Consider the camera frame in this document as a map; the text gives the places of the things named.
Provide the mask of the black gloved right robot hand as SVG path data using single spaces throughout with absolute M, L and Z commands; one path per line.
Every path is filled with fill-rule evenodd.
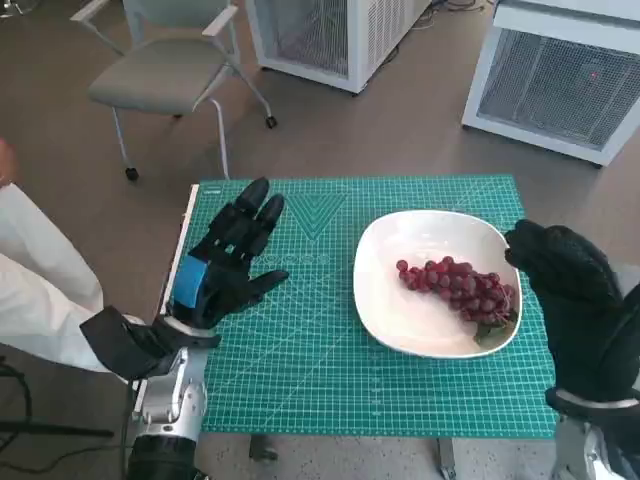
M 633 396 L 639 374 L 639 288 L 624 294 L 604 253 L 570 228 L 518 221 L 507 262 L 542 308 L 555 386 L 595 402 Z

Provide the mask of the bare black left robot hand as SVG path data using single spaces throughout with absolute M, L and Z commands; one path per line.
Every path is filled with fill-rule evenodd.
M 284 209 L 284 197 L 268 192 L 269 181 L 258 178 L 214 216 L 176 273 L 170 316 L 209 330 L 223 317 L 257 305 L 289 278 L 284 270 L 250 276 L 252 261 L 265 250 Z

